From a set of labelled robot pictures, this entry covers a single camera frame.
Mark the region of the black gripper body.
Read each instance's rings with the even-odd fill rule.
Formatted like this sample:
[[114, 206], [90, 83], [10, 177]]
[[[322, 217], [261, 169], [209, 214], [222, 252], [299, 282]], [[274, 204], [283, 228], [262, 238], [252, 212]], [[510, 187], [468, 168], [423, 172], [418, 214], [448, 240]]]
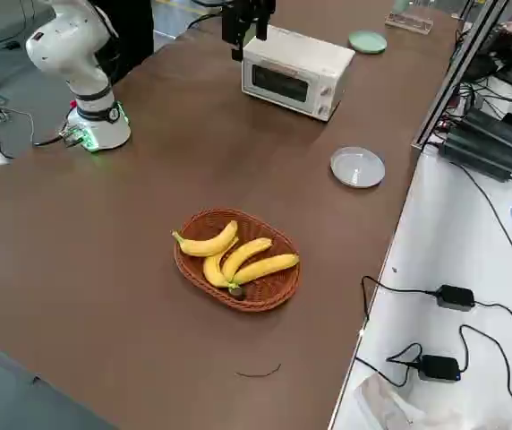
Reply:
[[276, 0], [234, 0], [225, 1], [222, 8], [235, 11], [244, 21], [268, 21], [275, 13], [276, 6]]

